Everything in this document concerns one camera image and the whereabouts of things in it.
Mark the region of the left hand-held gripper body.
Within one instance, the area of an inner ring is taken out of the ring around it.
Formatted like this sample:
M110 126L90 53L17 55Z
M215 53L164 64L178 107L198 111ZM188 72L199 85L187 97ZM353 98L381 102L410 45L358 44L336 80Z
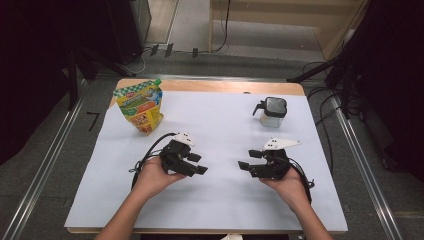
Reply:
M187 159L194 146L194 141L188 133L176 134L159 154L164 171L173 171L185 176L197 174L197 166Z

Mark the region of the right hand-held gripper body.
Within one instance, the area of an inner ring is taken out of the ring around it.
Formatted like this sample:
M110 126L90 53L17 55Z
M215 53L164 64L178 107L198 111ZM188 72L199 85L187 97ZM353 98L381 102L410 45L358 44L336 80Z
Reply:
M296 170L300 169L299 164L290 159L285 149L300 145L299 140L289 140L282 138L271 138L263 146L262 151L266 160L265 164L251 165L252 170L248 171L252 177L268 178L268 179L282 179L291 167Z

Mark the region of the clear jar with black lid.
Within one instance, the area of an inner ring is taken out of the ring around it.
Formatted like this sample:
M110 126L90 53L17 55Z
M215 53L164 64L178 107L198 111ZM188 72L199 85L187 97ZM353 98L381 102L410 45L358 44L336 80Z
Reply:
M255 107L252 115L262 109L260 124L264 127L279 128L287 114L287 102L283 98L267 97Z

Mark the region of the yellow green spout pouch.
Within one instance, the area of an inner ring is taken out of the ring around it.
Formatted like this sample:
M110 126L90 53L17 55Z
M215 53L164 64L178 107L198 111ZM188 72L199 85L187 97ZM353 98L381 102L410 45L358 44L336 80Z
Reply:
M149 80L113 92L126 120L145 135L151 134L163 119L161 83L160 79Z

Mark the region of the person's right hand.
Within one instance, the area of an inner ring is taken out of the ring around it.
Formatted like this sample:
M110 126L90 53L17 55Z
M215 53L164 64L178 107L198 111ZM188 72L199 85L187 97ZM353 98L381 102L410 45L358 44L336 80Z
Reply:
M311 210L300 176L293 168L281 180L260 178L260 181L275 190L295 214L305 214Z

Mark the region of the person's left hand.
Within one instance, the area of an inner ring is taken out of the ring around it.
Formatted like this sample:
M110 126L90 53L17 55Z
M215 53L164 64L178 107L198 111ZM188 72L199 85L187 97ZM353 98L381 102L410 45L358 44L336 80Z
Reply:
M183 178L184 175L179 173L166 173L162 168L161 159L153 157L143 165L131 194L137 201L147 201Z

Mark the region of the white paper sheet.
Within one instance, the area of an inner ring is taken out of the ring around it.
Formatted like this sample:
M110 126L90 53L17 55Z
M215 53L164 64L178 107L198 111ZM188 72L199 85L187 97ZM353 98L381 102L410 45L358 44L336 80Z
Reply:
M105 115L93 154L65 222L73 233L101 229L117 211L132 185L132 168L150 147L162 148L168 133L186 132L208 170L187 177L152 198L141 211L138 231L186 233L298 232L301 227L277 193L239 168L252 163L249 150L271 138L299 140L287 148L314 182L312 207L332 233L347 223L327 161L303 96L287 96L288 113L279 128L259 122L262 94L166 91L158 128L142 135L118 106Z

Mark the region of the black tripod stand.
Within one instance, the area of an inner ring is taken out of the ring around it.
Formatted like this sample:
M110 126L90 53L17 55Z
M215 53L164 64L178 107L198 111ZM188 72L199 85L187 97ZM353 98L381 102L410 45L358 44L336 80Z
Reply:
M342 83L341 111L344 117L349 119L349 101L357 74L352 54L347 50L297 77L287 79L287 82L301 83L318 73L325 72L327 69L331 69L331 71L325 79L325 85L334 89L339 83Z
M77 100L79 98L77 70L80 70L85 78L96 78L97 71L92 64L93 61L100 63L101 65L109 68L121 76L132 76L132 73L130 73L128 70L125 70L123 67L112 63L95 51L86 47L69 48L66 53L66 59L69 90L68 110L72 110L76 106Z

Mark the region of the black cabinet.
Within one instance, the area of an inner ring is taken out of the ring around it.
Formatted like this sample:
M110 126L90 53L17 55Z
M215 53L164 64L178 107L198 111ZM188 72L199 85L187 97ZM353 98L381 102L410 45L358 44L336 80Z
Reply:
M117 62L130 63L144 50L152 15L148 0L107 0Z

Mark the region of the dark curtain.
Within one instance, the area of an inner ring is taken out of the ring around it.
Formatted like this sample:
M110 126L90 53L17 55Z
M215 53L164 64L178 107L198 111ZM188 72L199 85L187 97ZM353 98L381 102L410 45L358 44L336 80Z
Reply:
M351 43L363 117L386 166L424 182L424 0L370 0Z
M0 0L0 165L69 94L66 53L86 47L96 0Z

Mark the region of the metal floor rail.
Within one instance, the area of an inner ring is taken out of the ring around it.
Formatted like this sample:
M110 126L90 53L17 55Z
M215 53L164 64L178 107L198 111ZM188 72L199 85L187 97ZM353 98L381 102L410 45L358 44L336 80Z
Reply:
M56 163L61 149L69 135L71 128L81 110L85 97L81 95L75 106L67 111L58 132L56 133L46 155L41 162L29 188L25 192L18 208L8 225L2 240L19 240L19 237L39 199L39 196L46 184L46 181Z
M396 223L394 214L391 211L391 208L386 201L386 198L378 184L374 172L368 163L368 159L357 138L351 120L347 119L342 113L341 100L338 97L333 97L331 102L337 111L338 121L344 132L387 240L404 240Z

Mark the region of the light wooden frame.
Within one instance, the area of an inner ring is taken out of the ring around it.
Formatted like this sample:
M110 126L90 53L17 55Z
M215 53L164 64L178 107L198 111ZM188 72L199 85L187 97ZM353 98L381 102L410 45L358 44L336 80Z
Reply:
M209 0L208 50L213 21L229 20L312 27L326 60L341 52L348 32L359 25L370 0Z

